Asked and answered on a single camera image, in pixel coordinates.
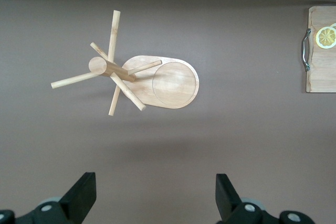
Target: lemon slice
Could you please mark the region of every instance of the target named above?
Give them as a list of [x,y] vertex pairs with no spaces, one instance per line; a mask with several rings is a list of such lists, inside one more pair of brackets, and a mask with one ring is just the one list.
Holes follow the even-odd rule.
[[316,43],[323,49],[329,49],[335,46],[336,29],[331,26],[322,27],[316,34]]

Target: metal handle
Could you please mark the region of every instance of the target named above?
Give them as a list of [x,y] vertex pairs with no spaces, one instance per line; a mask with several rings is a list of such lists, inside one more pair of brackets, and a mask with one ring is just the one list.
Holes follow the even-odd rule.
[[303,61],[303,65],[304,65],[304,68],[307,71],[310,70],[310,66],[309,64],[307,63],[306,59],[305,59],[305,55],[306,55],[306,51],[305,51],[305,47],[306,47],[306,41],[307,41],[307,38],[309,37],[310,35],[310,32],[311,32],[311,29],[308,28],[307,31],[306,31],[306,34],[302,40],[302,43],[301,43],[301,54],[302,54],[302,61]]

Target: wooden mug tree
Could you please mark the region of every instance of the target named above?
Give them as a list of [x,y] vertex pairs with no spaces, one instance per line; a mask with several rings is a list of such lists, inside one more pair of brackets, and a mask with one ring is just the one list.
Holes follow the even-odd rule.
[[114,115],[120,90],[141,111],[146,108],[145,103],[178,109],[192,102],[198,92],[199,79],[194,68],[187,62],[158,56],[135,56],[122,67],[114,62],[119,20],[120,12],[115,10],[108,54],[95,43],[90,44],[101,57],[90,60],[89,73],[53,82],[51,87],[55,89],[97,76],[110,77],[117,86],[109,115]]

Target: wooden cylinder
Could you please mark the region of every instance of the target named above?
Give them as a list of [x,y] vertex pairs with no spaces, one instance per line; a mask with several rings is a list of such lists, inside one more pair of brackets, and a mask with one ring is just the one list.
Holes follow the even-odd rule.
[[100,57],[94,57],[89,62],[89,69],[92,73],[101,76],[111,76],[116,73],[120,79],[125,81],[134,81],[136,76],[134,74],[128,75],[128,71],[119,67],[117,64],[111,63]]

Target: wooden peg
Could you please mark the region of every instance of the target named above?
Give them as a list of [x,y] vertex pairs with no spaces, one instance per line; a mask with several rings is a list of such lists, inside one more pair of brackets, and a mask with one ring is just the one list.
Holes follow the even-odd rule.
[[101,76],[111,76],[112,73],[116,73],[122,80],[134,81],[136,76],[134,74],[128,75],[126,69],[119,67],[115,63],[111,63],[100,57],[94,57],[89,62],[89,69],[94,74],[99,74]]
[[95,74],[95,73],[92,73],[92,72],[91,73],[85,73],[85,74],[81,74],[80,76],[74,76],[74,77],[71,77],[71,78],[68,78],[68,79],[55,81],[51,84],[51,87],[53,89],[55,89],[55,88],[63,87],[63,86],[70,85],[70,84],[73,84],[73,83],[76,83],[76,82],[91,79],[91,78],[96,77],[96,76],[98,76],[98,75]]
[[115,88],[116,89],[114,91],[114,95],[113,95],[113,98],[112,98],[112,103],[111,103],[109,115],[114,115],[115,107],[117,106],[117,101],[118,101],[118,97],[119,97],[119,93],[120,93],[119,86],[117,85]]
[[141,67],[138,67],[138,68],[133,68],[131,70],[128,70],[128,74],[131,75],[131,74],[135,74],[135,73],[138,73],[140,71],[143,71],[143,70],[146,70],[146,69],[149,69],[149,68],[153,68],[153,67],[156,67],[158,65],[161,65],[162,64],[162,60],[157,60],[155,62],[152,62],[152,63],[149,63],[149,64],[146,64],[146,65],[143,65]]
[[101,57],[103,57],[105,60],[108,60],[108,56],[105,54],[105,52],[100,48],[98,47],[94,42],[92,42],[90,44],[90,46],[97,52],[100,54]]
[[108,52],[108,61],[110,62],[114,61],[115,43],[117,42],[119,19],[120,19],[120,11],[114,10],[112,18],[109,52]]
[[112,73],[110,77],[139,110],[143,111],[146,108],[146,105],[126,86],[116,73]]

